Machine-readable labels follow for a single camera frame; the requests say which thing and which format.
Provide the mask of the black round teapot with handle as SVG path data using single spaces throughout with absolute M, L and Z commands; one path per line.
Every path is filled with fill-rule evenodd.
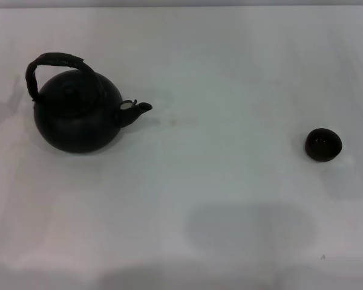
M 36 68 L 67 67 L 39 88 Z M 152 105 L 124 100 L 117 87 L 83 59 L 67 53 L 45 53 L 32 61 L 25 80 L 36 127 L 47 143 L 69 153 L 97 151 L 133 124 Z

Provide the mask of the small dark teacup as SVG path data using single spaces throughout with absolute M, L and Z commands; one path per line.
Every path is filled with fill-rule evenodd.
M 342 141 L 337 133 L 326 128 L 312 130 L 304 143 L 309 158 L 325 163 L 336 158 L 342 151 Z

